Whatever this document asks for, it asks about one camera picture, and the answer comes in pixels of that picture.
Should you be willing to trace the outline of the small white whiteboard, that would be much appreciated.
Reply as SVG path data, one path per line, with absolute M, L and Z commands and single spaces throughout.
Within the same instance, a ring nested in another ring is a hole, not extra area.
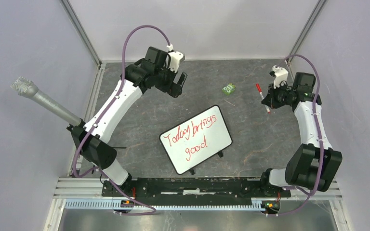
M 213 105 L 159 135 L 175 172 L 191 171 L 233 143 L 218 105 Z

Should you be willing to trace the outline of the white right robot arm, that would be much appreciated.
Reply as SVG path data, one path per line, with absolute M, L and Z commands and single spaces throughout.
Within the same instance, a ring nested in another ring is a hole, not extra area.
M 325 192 L 329 189 L 343 160 L 328 141 L 321 119 L 321 98 L 313 92 L 316 76 L 299 72 L 292 86 L 285 68 L 270 71 L 274 78 L 262 104 L 271 109 L 290 106 L 299 124 L 301 145 L 284 169 L 267 169 L 262 174 L 259 191 L 272 196 L 278 187 L 307 188 Z

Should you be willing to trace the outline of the red whiteboard marker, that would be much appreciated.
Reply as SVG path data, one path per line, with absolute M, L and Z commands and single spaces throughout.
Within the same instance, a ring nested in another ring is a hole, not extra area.
M 256 87 L 257 87 L 258 92 L 259 92 L 259 94 L 261 96 L 261 99 L 263 100 L 264 99 L 264 95 L 263 95 L 263 91 L 262 91 L 262 89 L 260 87 L 260 84 L 259 83 L 256 83 Z M 268 114 L 271 113 L 270 108 L 267 105 L 265 105 L 265 109 L 266 109 L 266 111 L 267 111 Z

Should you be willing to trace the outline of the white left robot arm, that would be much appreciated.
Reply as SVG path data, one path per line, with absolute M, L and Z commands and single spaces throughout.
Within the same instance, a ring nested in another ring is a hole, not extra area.
M 182 94 L 187 74 L 183 72 L 177 82 L 174 79 L 185 54 L 173 50 L 171 45 L 168 48 L 163 51 L 149 47 L 144 58 L 124 67 L 114 92 L 96 115 L 85 124 L 70 128 L 77 148 L 74 160 L 82 156 L 104 172 L 120 196 L 132 191 L 132 183 L 127 180 L 130 174 L 118 162 L 117 150 L 108 143 L 128 109 L 148 89 L 155 87 L 173 98 Z

